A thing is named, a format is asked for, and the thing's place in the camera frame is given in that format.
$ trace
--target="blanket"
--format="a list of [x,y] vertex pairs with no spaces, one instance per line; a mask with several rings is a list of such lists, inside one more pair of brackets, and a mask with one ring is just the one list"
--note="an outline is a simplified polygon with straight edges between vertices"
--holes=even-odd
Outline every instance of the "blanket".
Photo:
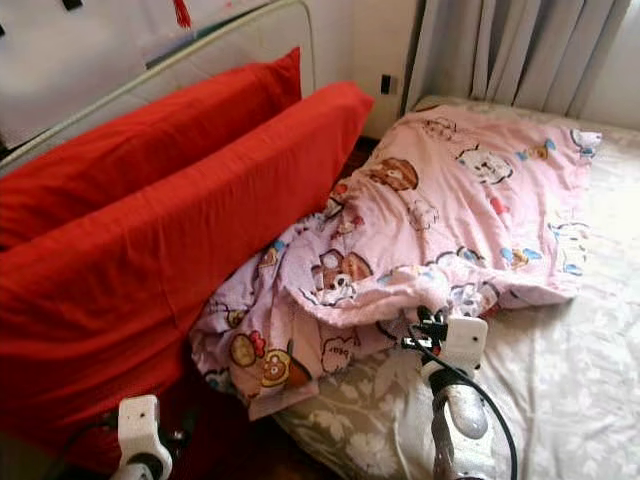
[[212,295],[190,333],[198,369],[255,419],[396,345],[401,310],[482,316],[572,298],[600,139],[449,106],[406,115],[335,185],[324,212]]

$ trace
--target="bed frame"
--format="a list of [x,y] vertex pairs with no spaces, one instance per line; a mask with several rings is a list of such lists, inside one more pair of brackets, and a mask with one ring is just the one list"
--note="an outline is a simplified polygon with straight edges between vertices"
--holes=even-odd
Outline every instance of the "bed frame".
[[251,62],[267,62],[300,46],[302,94],[315,90],[311,17],[301,0],[259,8],[177,52],[126,85],[53,126],[0,162],[0,177],[29,160],[181,88]]

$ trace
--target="gray floral sheet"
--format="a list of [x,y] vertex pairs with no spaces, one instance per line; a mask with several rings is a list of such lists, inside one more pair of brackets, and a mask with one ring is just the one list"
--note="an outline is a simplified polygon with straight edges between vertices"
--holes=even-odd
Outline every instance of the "gray floral sheet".
[[[428,97],[417,109],[444,103],[603,132],[581,293],[490,318],[477,379],[511,426],[521,479],[640,478],[640,133],[451,98]],[[276,418],[344,478],[432,478],[432,396],[418,368],[417,354],[377,353]],[[508,478],[497,424],[493,449],[498,478]]]

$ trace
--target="red pillowcase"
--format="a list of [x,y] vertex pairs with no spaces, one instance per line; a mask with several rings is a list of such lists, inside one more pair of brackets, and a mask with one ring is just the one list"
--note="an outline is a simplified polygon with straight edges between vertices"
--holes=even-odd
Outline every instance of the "red pillowcase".
[[[0,392],[10,395],[0,395],[0,427],[55,448],[123,396],[174,382],[206,299],[323,207],[371,104],[352,84],[327,87],[204,160],[2,254]],[[94,466],[118,458],[103,432],[73,453]]]
[[111,121],[0,180],[0,250],[215,152],[299,101],[300,49],[217,75]]

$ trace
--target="cord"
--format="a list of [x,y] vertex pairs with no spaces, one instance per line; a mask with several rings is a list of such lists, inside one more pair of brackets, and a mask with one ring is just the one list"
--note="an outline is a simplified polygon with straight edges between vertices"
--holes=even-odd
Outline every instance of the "cord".
[[415,328],[415,327],[416,327],[416,325],[409,325],[409,328],[408,328],[409,336],[411,337],[411,339],[413,340],[415,345],[418,346],[420,351],[422,353],[424,353],[427,357],[429,357],[429,360],[433,360],[438,365],[440,365],[442,368],[445,368],[445,369],[449,370],[455,376],[457,376],[460,380],[462,380],[464,383],[466,383],[467,385],[472,387],[487,402],[489,407],[491,407],[491,410],[493,411],[493,413],[495,414],[496,418],[498,419],[498,423],[500,423],[500,426],[502,427],[502,431],[504,432],[505,437],[507,437],[507,444],[509,445],[509,456],[511,457],[511,476],[510,476],[510,478],[511,478],[511,480],[517,480],[518,479],[518,454],[516,452],[516,444],[513,441],[513,437],[511,436],[511,431],[509,430],[509,425],[507,425],[507,421],[502,416],[502,413],[500,413],[500,409],[494,403],[494,401],[491,399],[489,394],[487,392],[485,392],[480,385],[478,385],[476,382],[471,380],[467,376],[466,373],[464,373],[462,370],[454,367],[453,365],[445,362],[444,360],[438,358],[436,355],[434,355],[427,348],[423,347],[420,344],[420,342],[418,342],[418,339],[416,338],[415,334],[413,333],[413,328]]
[[88,423],[87,425],[84,425],[80,427],[78,430],[76,430],[75,432],[73,432],[69,436],[69,438],[67,438],[67,441],[64,443],[64,445],[58,452],[58,456],[54,458],[53,461],[49,464],[49,467],[47,468],[46,472],[42,476],[42,480],[54,480],[56,478],[56,476],[54,475],[56,475],[58,468],[60,467],[60,464],[64,461],[64,457],[67,456],[67,453],[69,453],[69,450],[71,449],[71,447],[73,447],[73,445],[75,445],[75,443],[78,440],[80,440],[80,438],[82,438],[82,436],[87,432],[89,432],[90,430],[93,430],[94,428],[103,428],[103,427],[108,427],[110,429],[118,427],[117,412],[107,414],[104,420],[100,422]]

